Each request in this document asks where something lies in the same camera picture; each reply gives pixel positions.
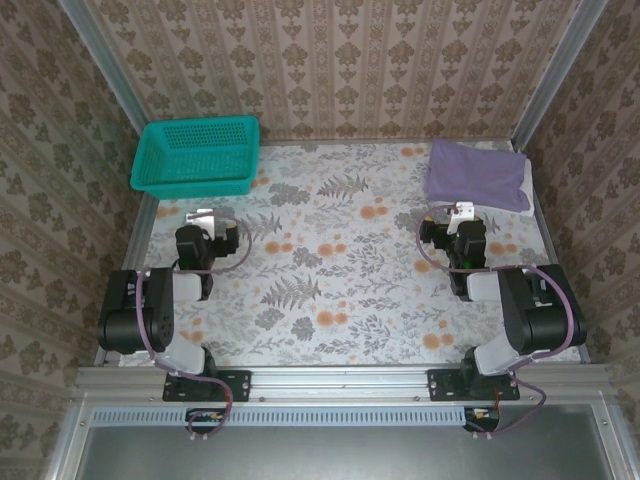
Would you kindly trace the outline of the purple t-shirt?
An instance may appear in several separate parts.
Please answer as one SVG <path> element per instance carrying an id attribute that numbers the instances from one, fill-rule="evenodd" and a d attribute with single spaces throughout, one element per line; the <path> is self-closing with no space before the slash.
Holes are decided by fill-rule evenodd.
<path id="1" fill-rule="evenodd" d="M 425 194 L 431 201 L 472 202 L 502 210 L 507 180 L 522 166 L 520 155 L 524 154 L 437 139 L 429 154 Z"/>

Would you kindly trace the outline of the white folded t-shirt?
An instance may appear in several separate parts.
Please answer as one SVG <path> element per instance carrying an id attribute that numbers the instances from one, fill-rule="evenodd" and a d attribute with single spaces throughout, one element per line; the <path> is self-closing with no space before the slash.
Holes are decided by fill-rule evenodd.
<path id="1" fill-rule="evenodd" d="M 522 158 L 522 166 L 516 169 L 515 174 L 511 174 L 507 180 L 502 196 L 502 210 L 515 213 L 525 217 L 533 217 L 534 188 L 531 161 L 525 156 Z"/>

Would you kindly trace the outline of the teal plastic basket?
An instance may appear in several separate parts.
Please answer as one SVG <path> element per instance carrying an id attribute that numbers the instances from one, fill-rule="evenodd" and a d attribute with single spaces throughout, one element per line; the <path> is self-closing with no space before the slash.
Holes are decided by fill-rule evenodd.
<path id="1" fill-rule="evenodd" d="M 151 122 L 140 137 L 130 184 L 159 200 L 246 195 L 259 145 L 253 116 Z"/>

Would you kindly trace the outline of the floral tablecloth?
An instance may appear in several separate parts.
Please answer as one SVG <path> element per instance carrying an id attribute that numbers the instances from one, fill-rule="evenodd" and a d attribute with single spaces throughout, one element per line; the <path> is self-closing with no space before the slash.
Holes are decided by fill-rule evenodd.
<path id="1" fill-rule="evenodd" d="M 210 298 L 177 305 L 177 333 L 224 366 L 455 363 L 496 337 L 500 306 L 458 300 L 446 256 L 416 244 L 430 150 L 267 146 L 249 194 L 160 202 L 149 267 L 176 260 L 175 232 L 197 209 L 249 227 L 216 261 Z"/>

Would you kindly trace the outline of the black controller board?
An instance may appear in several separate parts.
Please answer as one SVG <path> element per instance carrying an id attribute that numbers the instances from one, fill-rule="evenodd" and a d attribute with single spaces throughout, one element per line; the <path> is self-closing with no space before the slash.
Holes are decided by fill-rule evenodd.
<path id="1" fill-rule="evenodd" d="M 225 422 L 224 408 L 194 408 L 185 413 L 185 428 L 192 437 L 209 437 Z"/>
<path id="2" fill-rule="evenodd" d="M 465 407 L 463 428 L 471 433 L 491 433 L 498 428 L 500 412 L 497 407 Z"/>

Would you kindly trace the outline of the grey metal panel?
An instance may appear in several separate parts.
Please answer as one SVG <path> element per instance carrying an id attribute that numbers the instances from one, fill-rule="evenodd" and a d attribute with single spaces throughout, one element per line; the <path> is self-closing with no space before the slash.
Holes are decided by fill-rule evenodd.
<path id="1" fill-rule="evenodd" d="M 640 480 L 616 408 L 542 409 L 484 438 L 459 426 L 178 426 L 65 423 L 46 480 Z"/>

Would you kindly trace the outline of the right arm's black base plate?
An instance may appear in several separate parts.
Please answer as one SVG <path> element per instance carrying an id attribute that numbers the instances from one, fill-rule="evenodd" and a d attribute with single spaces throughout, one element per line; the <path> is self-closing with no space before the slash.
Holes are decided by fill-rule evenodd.
<path id="1" fill-rule="evenodd" d="M 430 399 L 444 401 L 516 401 L 520 399 L 519 387 L 508 375 L 469 378 L 459 369 L 431 369 L 427 371 Z"/>

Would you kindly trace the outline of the left arm's black base plate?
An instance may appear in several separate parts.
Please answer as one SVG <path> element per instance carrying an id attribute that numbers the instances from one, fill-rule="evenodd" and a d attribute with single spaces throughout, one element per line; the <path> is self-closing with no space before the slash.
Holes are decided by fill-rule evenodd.
<path id="1" fill-rule="evenodd" d="M 219 370 L 218 379 L 232 392 L 234 402 L 248 402 L 251 391 L 249 370 Z M 166 375 L 162 400 L 165 402 L 224 402 L 223 388 L 211 382 L 189 380 L 184 377 Z"/>

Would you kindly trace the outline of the long aluminium mounting rail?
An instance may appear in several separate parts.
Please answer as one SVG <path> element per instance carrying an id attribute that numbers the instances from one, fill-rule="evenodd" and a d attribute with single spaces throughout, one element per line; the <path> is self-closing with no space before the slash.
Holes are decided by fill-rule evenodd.
<path id="1" fill-rule="evenodd" d="M 432 370 L 447 364 L 394 366 L 257 367 L 252 372 L 253 405 L 424 405 L 430 402 Z M 166 374 L 154 367 L 87 367 L 71 393 L 75 405 L 162 404 Z M 517 379 L 547 394 L 550 405 L 611 402 L 615 392 L 602 365 L 541 362 L 517 372 Z"/>

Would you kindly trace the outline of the aluminium frame post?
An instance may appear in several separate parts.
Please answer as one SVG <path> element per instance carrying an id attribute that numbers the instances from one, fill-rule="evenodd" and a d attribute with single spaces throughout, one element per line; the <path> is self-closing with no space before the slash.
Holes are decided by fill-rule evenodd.
<path id="1" fill-rule="evenodd" d="M 109 43 L 99 26 L 97 17 L 86 5 L 85 0 L 59 0 L 59 3 L 100 69 L 132 127 L 138 135 L 141 135 L 149 123 L 148 116 L 132 83 L 125 74 L 122 62 L 116 58 L 115 48 Z"/>
<path id="2" fill-rule="evenodd" d="M 608 0 L 581 0 L 576 8 L 516 125 L 511 137 L 512 146 L 516 151 L 522 151 L 533 136 L 607 3 Z"/>

